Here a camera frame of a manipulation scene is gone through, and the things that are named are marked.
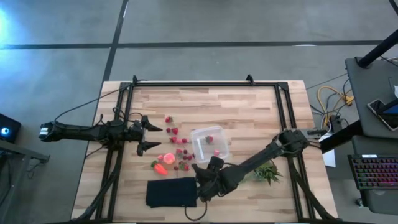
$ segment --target gray floor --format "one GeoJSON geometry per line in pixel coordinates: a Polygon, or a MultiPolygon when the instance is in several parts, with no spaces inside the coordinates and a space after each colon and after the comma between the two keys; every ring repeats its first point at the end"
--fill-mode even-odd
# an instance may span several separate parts
{"type": "MultiPolygon", "coordinates": [[[[122,0],[3,0],[1,44],[111,43],[122,0]]],[[[130,0],[120,42],[381,40],[397,27],[388,1],[375,0],[130,0]]],[[[344,59],[374,46],[230,47],[196,49],[118,49],[110,80],[305,80],[307,87],[345,73],[344,59]]],[[[23,125],[18,144],[51,154],[32,180],[26,179],[9,223],[49,223],[69,219],[86,142],[40,142],[40,124],[96,98],[109,49],[0,50],[0,113],[23,125]]],[[[398,48],[386,57],[396,56],[398,48]]],[[[326,83],[339,90],[347,77],[326,83]]],[[[316,93],[308,90],[319,108],[316,93]]],[[[329,95],[322,94],[325,100],[329,95]]],[[[337,98],[332,98],[334,105],[337,98]]],[[[60,121],[89,125],[95,103],[60,121]]],[[[341,110],[356,121],[355,105],[341,110]]],[[[314,116],[319,126],[319,116],[314,116]]],[[[339,217],[396,223],[353,204],[352,181],[328,169],[339,217]]]]}

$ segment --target rgb keyboard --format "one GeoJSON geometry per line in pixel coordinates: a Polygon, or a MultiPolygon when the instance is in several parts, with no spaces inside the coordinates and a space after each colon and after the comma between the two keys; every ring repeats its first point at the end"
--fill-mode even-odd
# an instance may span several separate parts
{"type": "Polygon", "coordinates": [[[348,155],[356,188],[398,189],[398,155],[348,155]]]}

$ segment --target strawberry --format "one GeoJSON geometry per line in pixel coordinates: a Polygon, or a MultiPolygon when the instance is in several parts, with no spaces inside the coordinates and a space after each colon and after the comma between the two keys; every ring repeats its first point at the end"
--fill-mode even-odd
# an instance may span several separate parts
{"type": "Polygon", "coordinates": [[[172,128],[173,134],[178,134],[178,128],[172,128]]]}
{"type": "Polygon", "coordinates": [[[206,136],[205,139],[206,139],[207,144],[213,142],[213,137],[212,136],[206,136]]]}
{"type": "Polygon", "coordinates": [[[164,120],[166,123],[170,123],[173,121],[173,118],[170,116],[167,116],[166,119],[164,120]]]}
{"type": "Polygon", "coordinates": [[[177,137],[175,137],[175,136],[174,136],[174,137],[171,137],[171,138],[170,138],[170,141],[171,141],[172,143],[175,143],[175,142],[177,141],[177,137]]]}

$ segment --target black towel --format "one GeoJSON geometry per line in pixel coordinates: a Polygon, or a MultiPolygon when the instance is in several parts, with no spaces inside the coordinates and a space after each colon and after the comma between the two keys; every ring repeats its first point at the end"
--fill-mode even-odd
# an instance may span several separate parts
{"type": "Polygon", "coordinates": [[[196,207],[197,185],[195,178],[148,181],[146,203],[151,208],[196,207]]]}

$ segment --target wooden tabletop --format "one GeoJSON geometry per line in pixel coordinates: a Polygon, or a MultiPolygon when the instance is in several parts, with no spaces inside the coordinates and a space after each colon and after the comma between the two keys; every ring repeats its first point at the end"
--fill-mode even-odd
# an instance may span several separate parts
{"type": "MultiPolygon", "coordinates": [[[[294,107],[298,128],[313,128],[313,118],[303,81],[287,81],[294,107]]],[[[105,82],[101,94],[119,88],[120,82],[105,82]]],[[[102,98],[98,104],[96,121],[100,114],[104,120],[112,120],[112,107],[116,106],[118,93],[102,98]]],[[[134,88],[131,112],[147,114],[150,122],[163,128],[178,127],[179,138],[190,138],[193,129],[219,125],[227,138],[230,157],[226,161],[239,164],[265,148],[279,133],[280,120],[271,87],[145,87],[134,88]],[[166,116],[174,118],[173,124],[166,124],[166,116]]],[[[132,115],[130,119],[139,119],[132,115]]],[[[144,156],[136,154],[137,143],[126,143],[118,197],[114,211],[114,222],[188,222],[184,209],[179,207],[150,208],[145,203],[148,180],[193,177],[192,170],[174,171],[168,166],[166,177],[156,174],[150,164],[159,154],[175,152],[177,145],[169,143],[165,131],[147,133],[147,141],[162,144],[149,149],[144,156]]],[[[87,153],[99,148],[91,142],[87,153]]],[[[192,152],[190,144],[185,146],[192,152]]],[[[335,203],[330,189],[321,151],[308,147],[303,152],[310,187],[320,203],[330,214],[337,217],[335,203]]],[[[98,193],[103,175],[106,150],[92,154],[84,163],[76,195],[72,218],[78,217],[98,193]]],[[[292,222],[297,221],[294,209],[292,186],[286,158],[278,157],[274,162],[283,175],[279,183],[247,180],[223,198],[214,197],[208,203],[206,215],[201,222],[292,222]]],[[[300,192],[304,214],[307,213],[303,192],[300,192]]],[[[105,200],[104,215],[108,211],[105,200]]],[[[197,208],[188,208],[188,215],[199,217],[204,212],[204,203],[198,199],[197,208]]]]}

